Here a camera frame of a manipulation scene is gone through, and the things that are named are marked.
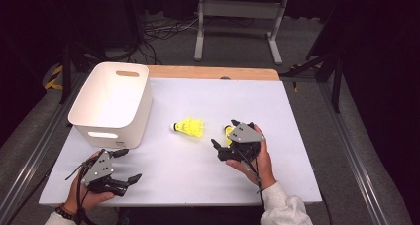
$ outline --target white tabletop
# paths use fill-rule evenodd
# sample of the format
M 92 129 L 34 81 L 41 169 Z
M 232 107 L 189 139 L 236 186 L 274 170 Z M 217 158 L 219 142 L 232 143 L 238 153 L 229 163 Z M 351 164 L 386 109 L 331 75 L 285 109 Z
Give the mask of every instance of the white tabletop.
M 152 78 L 151 85 L 154 101 L 140 145 L 112 159 L 114 179 L 143 176 L 124 197 L 102 206 L 260 204 L 257 187 L 220 162 L 210 142 L 215 139 L 224 145 L 223 128 L 231 119 L 259 125 L 267 139 L 274 175 L 288 194 L 305 202 L 321 201 L 282 82 Z M 190 116 L 204 121 L 201 139 L 169 130 L 172 123 Z M 98 150 L 73 128 L 39 203 L 65 201 L 74 177 L 64 179 Z

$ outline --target bin handle hole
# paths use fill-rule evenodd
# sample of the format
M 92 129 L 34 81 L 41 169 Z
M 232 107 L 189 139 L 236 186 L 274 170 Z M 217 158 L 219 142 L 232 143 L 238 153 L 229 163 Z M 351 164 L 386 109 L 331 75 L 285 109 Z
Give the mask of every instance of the bin handle hole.
M 139 74 L 137 72 L 117 70 L 116 73 L 117 75 L 120 75 L 120 76 L 139 77 Z
M 118 135 L 113 134 L 113 133 L 88 132 L 87 134 L 90 137 L 94 137 L 94 138 L 113 138 L 113 139 L 118 138 Z

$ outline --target white plastic bin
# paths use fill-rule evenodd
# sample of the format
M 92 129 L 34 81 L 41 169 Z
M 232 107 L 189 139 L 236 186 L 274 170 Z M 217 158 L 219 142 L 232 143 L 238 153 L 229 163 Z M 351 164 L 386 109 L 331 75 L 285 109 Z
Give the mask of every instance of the white plastic bin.
M 90 73 L 68 120 L 92 146 L 132 149 L 142 140 L 152 99 L 145 65 L 103 62 Z

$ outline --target black bracelet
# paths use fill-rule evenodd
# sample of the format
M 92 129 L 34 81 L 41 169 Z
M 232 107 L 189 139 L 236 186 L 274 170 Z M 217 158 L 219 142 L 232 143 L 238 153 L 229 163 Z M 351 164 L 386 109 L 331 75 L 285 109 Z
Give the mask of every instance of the black bracelet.
M 73 220 L 73 218 L 74 218 L 73 215 L 71 215 L 71 214 L 67 213 L 66 211 L 64 211 L 61 208 L 61 205 L 55 209 L 55 212 L 57 214 L 61 215 L 63 218 L 68 219 L 68 220 Z

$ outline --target yellow shuttlecock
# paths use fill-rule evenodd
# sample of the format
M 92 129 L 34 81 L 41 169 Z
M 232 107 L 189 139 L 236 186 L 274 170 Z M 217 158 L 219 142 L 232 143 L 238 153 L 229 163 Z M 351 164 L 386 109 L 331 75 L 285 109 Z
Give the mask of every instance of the yellow shuttlecock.
M 231 125 L 227 125 L 225 127 L 226 144 L 228 146 L 231 146 L 232 144 L 232 140 L 228 138 L 228 135 L 231 134 L 232 131 L 234 131 L 234 127 L 232 127 Z
M 203 120 L 188 117 L 178 123 L 172 124 L 171 129 L 190 136 L 201 138 L 203 135 Z

